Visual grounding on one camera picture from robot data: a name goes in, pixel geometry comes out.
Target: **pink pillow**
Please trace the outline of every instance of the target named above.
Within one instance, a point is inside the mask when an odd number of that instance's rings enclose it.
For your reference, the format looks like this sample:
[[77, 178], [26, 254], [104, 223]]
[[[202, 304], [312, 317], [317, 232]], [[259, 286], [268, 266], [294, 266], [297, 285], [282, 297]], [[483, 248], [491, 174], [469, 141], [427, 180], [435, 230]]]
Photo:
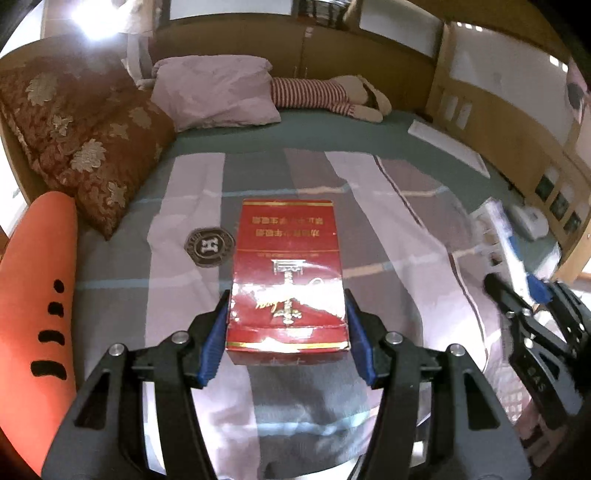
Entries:
[[160, 60], [152, 69], [152, 101], [177, 132], [280, 122], [271, 100], [271, 68], [268, 60], [246, 55]]

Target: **bed frame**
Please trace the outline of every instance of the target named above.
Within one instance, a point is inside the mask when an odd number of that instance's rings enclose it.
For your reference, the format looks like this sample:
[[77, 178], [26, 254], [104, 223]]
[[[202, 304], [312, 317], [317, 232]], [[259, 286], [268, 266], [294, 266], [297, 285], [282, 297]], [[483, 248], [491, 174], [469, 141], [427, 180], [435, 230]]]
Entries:
[[[580, 202], [588, 204], [591, 196], [591, 169], [574, 149], [580, 127], [573, 121], [569, 140], [562, 146], [523, 111], [478, 87], [451, 79], [454, 29], [450, 23], [444, 26], [436, 64], [425, 55], [391, 40], [377, 38], [377, 35], [374, 38], [323, 27], [311, 28], [290, 17], [258, 14], [212, 15], [168, 22], [151, 39], [150, 53], [153, 61], [188, 54], [257, 54], [271, 60], [276, 76], [319, 79], [351, 73], [350, 65], [354, 64], [357, 73], [372, 79], [375, 86], [388, 95], [394, 109], [426, 111], [436, 127], [482, 154], [529, 204], [544, 212], [563, 249], [556, 277], [570, 283], [591, 257], [590, 216], [581, 219], [575, 232], [564, 230], [573, 208]], [[114, 49], [125, 57], [126, 36], [92, 44], [75, 35], [46, 38], [0, 59], [0, 70], [43, 54], [103, 48]], [[457, 98], [457, 104], [451, 120], [447, 120], [446, 105], [453, 97]], [[456, 121], [468, 103], [472, 110], [466, 126], [461, 129]], [[0, 135], [19, 188], [30, 204], [47, 188], [29, 168], [17, 139], [1, 118]], [[542, 201], [535, 189], [549, 166], [559, 172], [559, 179], [551, 195]], [[575, 201], [563, 218], [557, 220], [550, 212], [550, 205], [565, 181], [574, 187]]]
[[[580, 125], [573, 120], [564, 146], [536, 120], [503, 99], [468, 83], [450, 77], [455, 51], [454, 24], [446, 24], [427, 113], [436, 127], [470, 146], [490, 161], [524, 196], [529, 205], [544, 213], [550, 231], [562, 247], [562, 262], [555, 277], [567, 283], [576, 279], [591, 257], [591, 216], [581, 218], [576, 231], [565, 225], [580, 203], [589, 204], [591, 168], [576, 154]], [[470, 114], [464, 128], [458, 126], [466, 107]], [[558, 181], [546, 200], [535, 192], [549, 167], [558, 172]], [[559, 220], [550, 211], [561, 187], [574, 189], [574, 200]]]

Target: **blue object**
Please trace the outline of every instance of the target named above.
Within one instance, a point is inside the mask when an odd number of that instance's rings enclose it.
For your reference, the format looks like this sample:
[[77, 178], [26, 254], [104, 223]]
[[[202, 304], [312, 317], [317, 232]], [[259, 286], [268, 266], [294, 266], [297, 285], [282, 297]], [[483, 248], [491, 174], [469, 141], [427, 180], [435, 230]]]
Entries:
[[537, 303], [543, 305], [552, 301], [552, 294], [544, 282], [531, 273], [527, 274], [527, 288], [530, 291], [531, 298]]
[[226, 319], [228, 317], [228, 304], [221, 309], [219, 315], [213, 324], [212, 331], [201, 350], [201, 363], [197, 380], [202, 387], [216, 376], [217, 369], [220, 366], [224, 347], [226, 344]]
[[357, 367], [357, 373], [365, 383], [370, 387], [374, 385], [378, 379], [374, 368], [374, 353], [371, 343], [365, 334], [365, 330], [361, 326], [359, 317], [355, 309], [346, 302], [347, 318], [349, 321], [349, 339], [351, 341], [351, 355]]
[[517, 239], [515, 235], [511, 235], [509, 237], [509, 243], [511, 244], [511, 249], [515, 252], [515, 256], [519, 258], [521, 261], [523, 261], [523, 259], [521, 258], [521, 253], [519, 251], [519, 246], [517, 245]]

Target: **striped stuffed toy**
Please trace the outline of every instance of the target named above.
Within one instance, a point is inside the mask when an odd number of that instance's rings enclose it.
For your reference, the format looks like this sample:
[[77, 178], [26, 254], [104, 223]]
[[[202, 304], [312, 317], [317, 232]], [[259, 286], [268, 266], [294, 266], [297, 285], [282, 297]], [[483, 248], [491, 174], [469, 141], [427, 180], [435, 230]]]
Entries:
[[273, 78], [271, 99], [277, 108], [322, 108], [374, 123], [392, 111], [382, 92], [353, 75], [330, 80]]

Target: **black dots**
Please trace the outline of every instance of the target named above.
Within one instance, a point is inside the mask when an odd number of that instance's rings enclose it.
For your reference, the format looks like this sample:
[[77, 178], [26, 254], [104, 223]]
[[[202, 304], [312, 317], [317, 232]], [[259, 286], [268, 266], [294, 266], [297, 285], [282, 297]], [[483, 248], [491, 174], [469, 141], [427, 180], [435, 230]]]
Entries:
[[31, 373], [34, 377], [51, 376], [61, 380], [68, 378], [65, 367], [61, 363], [52, 360], [35, 360], [31, 362]]
[[63, 334], [57, 330], [42, 330], [39, 332], [37, 338], [41, 343], [55, 342], [59, 343], [61, 346], [66, 344], [66, 339]]
[[63, 318], [64, 306], [61, 303], [59, 303], [58, 301], [52, 301], [47, 306], [47, 313], [49, 313], [49, 315], [57, 315], [58, 317]]
[[53, 289], [58, 293], [64, 293], [64, 283], [61, 280], [56, 280], [53, 283]]

